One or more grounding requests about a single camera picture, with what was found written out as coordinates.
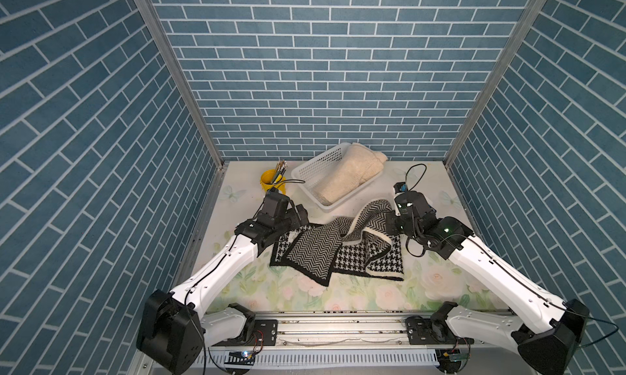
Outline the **floral table mat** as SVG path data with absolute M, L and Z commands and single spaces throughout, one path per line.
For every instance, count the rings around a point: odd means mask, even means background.
M 264 192 L 260 177 L 274 162 L 231 162 L 226 170 L 194 270 L 198 271 L 220 251 L 236 225 L 252 217 Z M 453 216 L 468 224 L 456 190 L 443 163 L 417 167 L 411 162 L 389 161 L 383 173 L 344 204 L 322 210 L 296 184 L 287 194 L 304 205 L 313 223 L 326 224 L 336 216 L 353 217 L 376 198 L 391 200 L 394 183 L 407 180 L 423 193 L 440 218 Z M 273 267 L 271 249 L 239 272 L 211 303 L 211 312 L 230 303 L 253 311 L 435 311 L 444 301 L 476 310 L 504 310 L 505 304 L 477 279 L 437 254 L 420 257 L 415 242 L 403 246 L 404 279 L 355 277 L 334 272 L 329 286 L 319 285 L 292 267 Z

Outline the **beige knitted scarf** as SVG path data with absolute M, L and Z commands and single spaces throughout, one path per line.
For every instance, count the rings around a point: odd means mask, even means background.
M 337 167 L 314 187 L 313 194 L 324 205 L 334 204 L 382 172 L 387 160 L 384 153 L 353 143 Z

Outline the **white plastic mesh basket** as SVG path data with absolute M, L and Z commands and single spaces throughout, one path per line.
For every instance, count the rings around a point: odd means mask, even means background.
M 378 178 L 382 174 L 380 172 L 376 176 L 374 176 L 371 180 L 368 180 L 361 186 L 359 186 L 354 191 L 347 194 L 345 197 L 341 198 L 334 204 L 324 205 L 320 202 L 319 198 L 313 194 L 313 189 L 316 187 L 319 182 L 327 176 L 332 169 L 336 168 L 342 158 L 346 155 L 348 147 L 353 143 L 341 143 L 330 150 L 325 151 L 324 153 L 319 154 L 318 156 L 310 159 L 309 161 L 303 163 L 302 165 L 296 167 L 291 172 L 291 175 L 296 180 L 301 180 L 300 184 L 301 190 L 311 199 L 313 202 L 318 205 L 322 210 L 330 211 L 339 207 L 344 202 L 346 202 L 349 198 L 358 194 L 358 192 L 364 190 L 367 186 L 369 186 L 375 179 Z

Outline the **black white patterned cloth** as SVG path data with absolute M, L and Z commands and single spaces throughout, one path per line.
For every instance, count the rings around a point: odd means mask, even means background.
M 334 273 L 402 281 L 400 237 L 389 216 L 395 216 L 391 203 L 378 199 L 356 217 L 302 226 L 277 241 L 270 265 L 291 267 L 322 286 L 329 285 Z

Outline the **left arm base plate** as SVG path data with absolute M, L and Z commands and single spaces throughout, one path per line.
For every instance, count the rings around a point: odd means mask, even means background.
M 243 334 L 234 339 L 227 339 L 216 344 L 216 347 L 252 347 L 261 345 L 274 347 L 278 335 L 278 321 L 256 320 L 253 325 L 244 327 Z

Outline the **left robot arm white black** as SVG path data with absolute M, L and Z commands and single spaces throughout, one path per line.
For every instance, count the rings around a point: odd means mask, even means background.
M 223 341 L 248 343 L 255 314 L 238 303 L 201 319 L 223 288 L 283 235 L 309 223 L 303 205 L 276 189 L 266 192 L 254 217 L 238 224 L 228 243 L 195 275 L 146 300 L 136 346 L 170 373 L 187 371 L 208 347 Z

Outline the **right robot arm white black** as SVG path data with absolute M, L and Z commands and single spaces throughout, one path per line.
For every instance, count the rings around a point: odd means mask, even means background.
M 580 347 L 589 309 L 564 301 L 525 277 L 491 251 L 461 220 L 438 218 L 425 196 L 404 182 L 393 188 L 395 217 L 404 234 L 484 284 L 512 312 L 509 316 L 473 311 L 446 301 L 428 320 L 440 343 L 472 339 L 505 348 L 540 374 L 562 374 Z

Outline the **aluminium front rail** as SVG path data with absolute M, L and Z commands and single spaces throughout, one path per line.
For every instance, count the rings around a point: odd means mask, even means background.
M 208 325 L 209 317 L 201 319 L 203 326 Z M 255 320 L 278 321 L 278 335 L 275 346 L 331 347 L 373 344 L 409 344 L 405 320 L 417 314 L 322 314 L 318 316 L 256 316 Z M 447 314 L 434 313 L 433 321 L 445 321 L 453 333 L 460 338 L 471 338 L 474 342 L 485 342 L 497 347 L 516 352 L 518 344 L 514 334 L 528 334 L 528 328 L 517 316 L 502 316 L 494 313 L 471 311 L 456 307 Z

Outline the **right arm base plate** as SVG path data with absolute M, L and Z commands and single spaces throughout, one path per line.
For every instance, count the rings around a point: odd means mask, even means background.
M 461 345 L 474 344 L 474 339 L 460 338 L 448 327 L 445 321 L 423 316 L 409 316 L 405 320 L 410 345 Z

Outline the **yellow cup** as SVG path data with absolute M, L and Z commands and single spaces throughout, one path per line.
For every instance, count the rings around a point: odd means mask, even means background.
M 262 173 L 259 184 L 264 192 L 276 189 L 281 194 L 286 194 L 286 184 L 282 182 L 283 179 L 284 177 L 276 169 L 270 169 Z

